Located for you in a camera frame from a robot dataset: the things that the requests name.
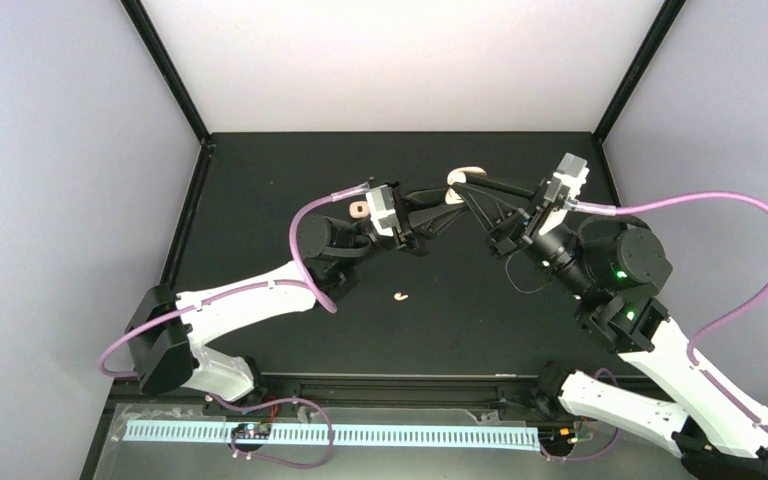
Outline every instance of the white led strip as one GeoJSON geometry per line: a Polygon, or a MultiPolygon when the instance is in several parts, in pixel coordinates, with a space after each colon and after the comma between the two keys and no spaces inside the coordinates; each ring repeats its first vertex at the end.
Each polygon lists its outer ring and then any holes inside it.
{"type": "MultiPolygon", "coordinates": [[[[124,441],[224,443],[238,423],[187,420],[129,420],[124,441]]],[[[238,444],[327,445],[321,424],[276,423],[268,439],[239,439],[238,444]]],[[[334,425],[335,446],[498,448],[539,451],[531,427],[443,427],[428,425],[334,425]]]]}

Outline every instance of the gray wall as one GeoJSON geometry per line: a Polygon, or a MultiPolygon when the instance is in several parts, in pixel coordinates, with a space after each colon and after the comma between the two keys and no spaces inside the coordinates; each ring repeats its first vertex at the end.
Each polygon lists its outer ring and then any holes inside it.
{"type": "MultiPolygon", "coordinates": [[[[626,205],[726,189],[768,201],[768,2],[687,2],[607,142],[626,205]]],[[[685,332],[768,279],[768,218],[727,201],[646,214],[675,266],[685,332]]],[[[768,404],[768,300],[701,351],[768,404]]]]}
{"type": "Polygon", "coordinates": [[[196,155],[119,2],[0,5],[0,478],[77,478],[196,155]]]}

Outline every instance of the white wall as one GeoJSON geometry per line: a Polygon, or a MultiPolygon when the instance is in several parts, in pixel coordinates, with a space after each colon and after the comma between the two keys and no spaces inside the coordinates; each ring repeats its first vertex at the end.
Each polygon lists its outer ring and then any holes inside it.
{"type": "Polygon", "coordinates": [[[211,131],[592,131],[662,1],[144,3],[211,131]]]}
{"type": "MultiPolygon", "coordinates": [[[[626,205],[707,189],[768,201],[768,2],[687,2],[606,144],[626,205]]],[[[675,273],[663,293],[687,333],[768,278],[768,219],[709,202],[646,214],[675,273]]],[[[768,300],[701,345],[768,404],[768,300]]]]}
{"type": "Polygon", "coordinates": [[[0,478],[74,479],[198,149],[119,2],[0,3],[0,478]]]}

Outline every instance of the black work surface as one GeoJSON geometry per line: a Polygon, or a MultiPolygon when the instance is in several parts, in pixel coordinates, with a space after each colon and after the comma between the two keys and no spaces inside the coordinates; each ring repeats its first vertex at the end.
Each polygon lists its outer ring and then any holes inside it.
{"type": "MultiPolygon", "coordinates": [[[[581,198],[613,203],[588,133],[228,133],[214,140],[175,279],[179,292],[283,265],[295,212],[370,176],[430,187],[444,185],[456,167],[477,165],[491,176],[538,181],[570,152],[591,169],[581,198]]],[[[348,202],[321,213],[347,218],[348,202]]],[[[572,214],[567,222],[580,220],[572,214]]],[[[573,319],[574,299],[560,285],[517,292],[471,216],[429,247],[425,257],[391,252],[360,266],[360,285],[334,315],[317,307],[272,318],[211,347],[251,356],[273,373],[534,375],[555,360],[639,375],[589,341],[573,319]],[[409,298],[398,302],[396,292],[409,298]]],[[[511,274],[523,289],[544,281],[524,256],[513,258],[511,274]]]]}

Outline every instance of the black frame edge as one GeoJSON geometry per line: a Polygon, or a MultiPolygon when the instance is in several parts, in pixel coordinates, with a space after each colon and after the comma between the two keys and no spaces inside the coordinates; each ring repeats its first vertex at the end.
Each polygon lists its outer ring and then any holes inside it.
{"type": "Polygon", "coordinates": [[[599,120],[599,125],[596,130],[593,131],[593,135],[598,144],[602,144],[608,138],[608,134],[611,133],[611,129],[620,118],[623,108],[634,93],[635,87],[643,78],[643,74],[646,72],[646,67],[655,57],[655,53],[658,51],[658,47],[661,46],[661,42],[667,36],[670,31],[673,22],[678,17],[681,7],[684,6],[685,0],[665,0],[661,9],[658,11],[658,15],[655,16],[655,20],[652,22],[652,26],[649,27],[649,31],[646,32],[646,37],[643,38],[643,43],[640,44],[637,53],[634,55],[634,59],[631,61],[631,65],[628,66],[622,81],[620,82],[617,91],[611,98],[611,103],[608,104],[608,108],[605,109],[605,113],[602,115],[602,119],[599,120]]]}
{"type": "Polygon", "coordinates": [[[611,200],[614,205],[620,207],[620,192],[617,190],[617,184],[614,182],[614,172],[611,170],[611,164],[608,162],[608,157],[605,155],[605,146],[603,142],[600,142],[596,138],[596,134],[591,134],[590,139],[593,142],[593,149],[596,150],[597,161],[602,165],[605,170],[605,177],[608,181],[608,191],[611,193],[611,200]]]}
{"type": "Polygon", "coordinates": [[[187,92],[187,88],[184,86],[184,82],[181,80],[178,70],[175,69],[175,65],[172,63],[172,58],[169,56],[169,52],[167,52],[166,47],[163,46],[163,42],[160,40],[160,35],[158,35],[157,30],[155,30],[154,24],[151,23],[151,19],[148,16],[148,12],[146,12],[145,6],[143,6],[143,3],[140,0],[121,1],[122,6],[125,7],[128,16],[131,17],[131,22],[133,22],[134,27],[140,34],[140,38],[143,39],[143,43],[151,54],[151,58],[153,58],[154,63],[157,64],[160,74],[166,81],[166,85],[169,86],[169,90],[175,97],[175,101],[178,102],[178,106],[184,113],[184,117],[187,118],[187,122],[189,122],[199,143],[207,143],[210,138],[210,132],[202,121],[201,115],[199,115],[196,105],[193,103],[193,99],[187,92]]]}
{"type": "Polygon", "coordinates": [[[193,221],[195,220],[196,208],[198,208],[198,202],[201,199],[202,190],[204,190],[207,172],[210,170],[210,163],[215,150],[216,144],[208,136],[202,144],[201,150],[199,150],[190,186],[187,188],[187,196],[184,198],[181,216],[178,218],[178,226],[175,227],[172,244],[169,246],[169,254],[166,256],[166,263],[163,264],[160,283],[167,284],[172,289],[175,288],[175,279],[181,266],[181,256],[184,253],[187,237],[190,235],[190,229],[192,229],[193,221]]]}

